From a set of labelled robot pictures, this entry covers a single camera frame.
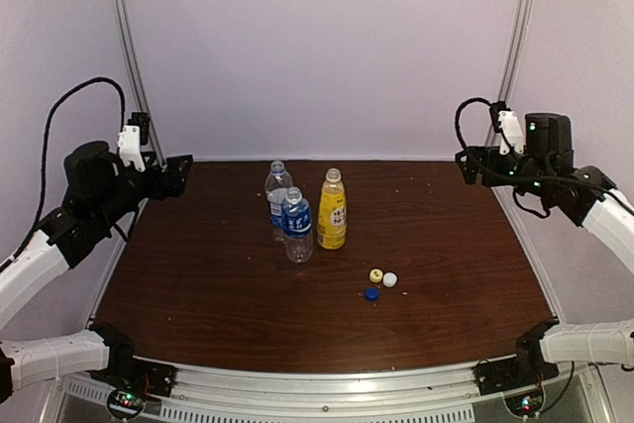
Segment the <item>clear bottle blue cap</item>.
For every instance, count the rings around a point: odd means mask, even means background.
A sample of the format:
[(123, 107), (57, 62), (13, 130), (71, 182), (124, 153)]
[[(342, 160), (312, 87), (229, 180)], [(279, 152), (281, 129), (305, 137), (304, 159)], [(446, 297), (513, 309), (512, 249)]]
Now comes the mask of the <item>clear bottle blue cap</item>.
[(268, 203), (269, 221), (273, 237), (277, 242), (284, 241), (282, 230), (282, 202), (287, 189), (293, 185), (293, 179), (282, 160), (274, 160), (264, 183), (264, 192)]

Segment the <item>blue label bottle white cap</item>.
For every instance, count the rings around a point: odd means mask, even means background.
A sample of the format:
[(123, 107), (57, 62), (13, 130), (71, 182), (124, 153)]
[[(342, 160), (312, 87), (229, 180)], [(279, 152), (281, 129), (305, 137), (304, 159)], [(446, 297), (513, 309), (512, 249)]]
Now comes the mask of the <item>blue label bottle white cap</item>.
[(282, 231), (286, 255), (293, 263), (305, 264), (312, 256), (312, 224), (309, 201), (299, 187), (289, 187), (282, 201)]

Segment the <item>pale yellow bottle cap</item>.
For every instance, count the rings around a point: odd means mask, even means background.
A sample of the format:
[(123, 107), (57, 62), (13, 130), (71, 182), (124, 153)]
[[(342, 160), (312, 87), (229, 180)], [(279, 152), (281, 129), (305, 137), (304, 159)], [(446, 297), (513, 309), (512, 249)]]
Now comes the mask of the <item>pale yellow bottle cap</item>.
[(383, 271), (379, 268), (374, 268), (369, 273), (369, 279), (372, 283), (381, 283), (383, 279)]

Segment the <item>yellow drink bottle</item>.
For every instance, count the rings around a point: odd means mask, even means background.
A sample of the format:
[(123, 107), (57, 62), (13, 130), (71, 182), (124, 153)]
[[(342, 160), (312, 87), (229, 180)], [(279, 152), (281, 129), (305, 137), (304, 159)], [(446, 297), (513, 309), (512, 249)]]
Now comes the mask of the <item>yellow drink bottle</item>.
[(317, 240), (325, 250), (338, 250), (346, 241), (347, 201), (342, 178), (339, 169), (330, 168), (321, 187)]

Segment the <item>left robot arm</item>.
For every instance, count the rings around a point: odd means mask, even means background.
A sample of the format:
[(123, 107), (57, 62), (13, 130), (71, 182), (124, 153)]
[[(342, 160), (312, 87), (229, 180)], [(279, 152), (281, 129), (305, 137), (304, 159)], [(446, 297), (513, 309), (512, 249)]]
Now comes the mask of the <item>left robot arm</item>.
[[(62, 204), (37, 220), (26, 245), (1, 265), (1, 322), (7, 324), (44, 287), (76, 268), (118, 222), (146, 199), (164, 201), (184, 193), (191, 155), (165, 166), (126, 164), (104, 141), (78, 147), (64, 160), (67, 190)], [(89, 371), (135, 393), (146, 380), (133, 341), (109, 324), (76, 334), (1, 344), (1, 398), (35, 382)]]

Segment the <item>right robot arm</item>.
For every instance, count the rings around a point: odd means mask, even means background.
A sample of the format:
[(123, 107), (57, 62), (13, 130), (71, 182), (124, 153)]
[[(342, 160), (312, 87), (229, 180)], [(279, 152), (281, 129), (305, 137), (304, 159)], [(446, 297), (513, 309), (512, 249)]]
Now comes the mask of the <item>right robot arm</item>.
[[(519, 142), (497, 147), (462, 144), (455, 161), (467, 184), (510, 186), (540, 199), (541, 218), (560, 210), (601, 241), (626, 268), (633, 266), (633, 206), (595, 166), (576, 167), (569, 117), (529, 113)], [(554, 318), (522, 335), (508, 376), (525, 385), (547, 365), (584, 362), (633, 369), (633, 322), (567, 324)]]

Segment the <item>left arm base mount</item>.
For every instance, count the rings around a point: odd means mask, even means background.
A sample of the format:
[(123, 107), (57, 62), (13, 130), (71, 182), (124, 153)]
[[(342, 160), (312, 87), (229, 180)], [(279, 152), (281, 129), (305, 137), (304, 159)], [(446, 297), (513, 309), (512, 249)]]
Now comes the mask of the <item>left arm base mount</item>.
[(108, 351), (107, 366), (89, 372), (93, 379), (152, 401), (171, 396), (174, 366), (137, 358), (133, 340), (110, 324), (91, 325), (88, 330), (102, 339)]

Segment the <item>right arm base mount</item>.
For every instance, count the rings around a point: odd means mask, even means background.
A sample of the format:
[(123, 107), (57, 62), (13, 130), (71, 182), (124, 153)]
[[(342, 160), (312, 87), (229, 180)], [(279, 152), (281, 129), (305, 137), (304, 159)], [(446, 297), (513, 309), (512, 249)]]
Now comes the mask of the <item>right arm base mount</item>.
[(546, 363), (540, 342), (546, 332), (559, 323), (554, 318), (522, 334), (515, 344), (515, 355), (497, 361), (481, 361), (473, 368), (481, 396), (539, 385), (559, 375), (556, 364)]

